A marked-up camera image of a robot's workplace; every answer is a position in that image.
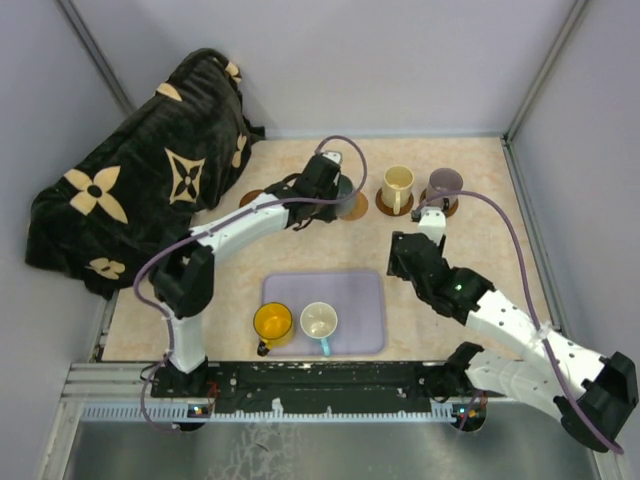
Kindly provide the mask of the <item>purple ceramic mug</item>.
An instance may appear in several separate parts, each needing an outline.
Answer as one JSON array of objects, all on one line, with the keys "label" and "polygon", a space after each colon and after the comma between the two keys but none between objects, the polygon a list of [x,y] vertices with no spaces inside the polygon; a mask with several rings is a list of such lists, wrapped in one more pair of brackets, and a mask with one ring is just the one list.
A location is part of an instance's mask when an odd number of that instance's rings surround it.
[{"label": "purple ceramic mug", "polygon": [[457,201],[454,192],[461,191],[462,187],[463,178],[456,170],[438,168],[431,173],[425,190],[427,204],[448,213]]}]

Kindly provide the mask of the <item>grey ceramic mug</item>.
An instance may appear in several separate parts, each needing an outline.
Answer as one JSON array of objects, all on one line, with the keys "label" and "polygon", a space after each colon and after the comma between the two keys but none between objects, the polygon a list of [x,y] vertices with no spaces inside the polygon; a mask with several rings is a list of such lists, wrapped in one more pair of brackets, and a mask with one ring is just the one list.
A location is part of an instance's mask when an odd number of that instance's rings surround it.
[{"label": "grey ceramic mug", "polygon": [[354,210],[357,203],[357,194],[351,179],[341,175],[338,182],[337,199],[340,203],[335,207],[338,218],[346,218]]}]

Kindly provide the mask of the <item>woven rattan coaster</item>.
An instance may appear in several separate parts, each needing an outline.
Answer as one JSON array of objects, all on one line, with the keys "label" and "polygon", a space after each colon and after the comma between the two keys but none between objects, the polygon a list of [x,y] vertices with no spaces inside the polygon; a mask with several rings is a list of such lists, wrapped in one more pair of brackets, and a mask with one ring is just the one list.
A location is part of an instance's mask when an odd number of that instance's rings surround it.
[{"label": "woven rattan coaster", "polygon": [[358,193],[354,198],[353,206],[351,210],[342,216],[343,220],[355,221],[362,218],[368,211],[369,202],[367,197],[362,193]]}]

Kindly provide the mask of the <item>cream ceramic mug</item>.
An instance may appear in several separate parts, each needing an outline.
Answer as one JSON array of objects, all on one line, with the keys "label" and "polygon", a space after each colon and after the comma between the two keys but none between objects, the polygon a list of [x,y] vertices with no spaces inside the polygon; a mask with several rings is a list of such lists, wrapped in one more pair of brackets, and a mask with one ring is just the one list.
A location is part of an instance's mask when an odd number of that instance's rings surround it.
[{"label": "cream ceramic mug", "polygon": [[410,203],[414,174],[411,169],[402,165],[389,167],[383,177],[381,201],[391,210],[394,216]]}]

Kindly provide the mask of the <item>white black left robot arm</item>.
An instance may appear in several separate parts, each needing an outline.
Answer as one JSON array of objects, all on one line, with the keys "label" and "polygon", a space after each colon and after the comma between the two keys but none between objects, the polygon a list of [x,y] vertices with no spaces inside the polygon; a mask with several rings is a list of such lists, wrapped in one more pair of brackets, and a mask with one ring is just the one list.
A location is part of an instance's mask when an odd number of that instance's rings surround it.
[{"label": "white black left robot arm", "polygon": [[213,298],[215,267],[264,236],[336,220],[341,163],[335,151],[313,155],[300,174],[272,184],[222,219],[191,229],[151,269],[155,297],[168,309],[167,368],[184,395],[197,396],[208,384],[202,312]]}]

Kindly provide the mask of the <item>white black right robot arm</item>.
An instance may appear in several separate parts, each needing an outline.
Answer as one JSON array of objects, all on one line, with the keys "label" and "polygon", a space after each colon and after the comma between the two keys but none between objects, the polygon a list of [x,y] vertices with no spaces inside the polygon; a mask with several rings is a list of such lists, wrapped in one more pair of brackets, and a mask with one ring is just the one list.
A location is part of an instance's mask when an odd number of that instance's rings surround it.
[{"label": "white black right robot arm", "polygon": [[392,235],[388,275],[408,281],[437,314],[487,335],[516,354],[507,360],[483,347],[460,346],[448,360],[448,387],[517,399],[557,420],[583,446],[620,453],[615,439],[639,402],[634,362],[584,348],[533,319],[486,278],[452,267],[442,247],[422,233]]}]

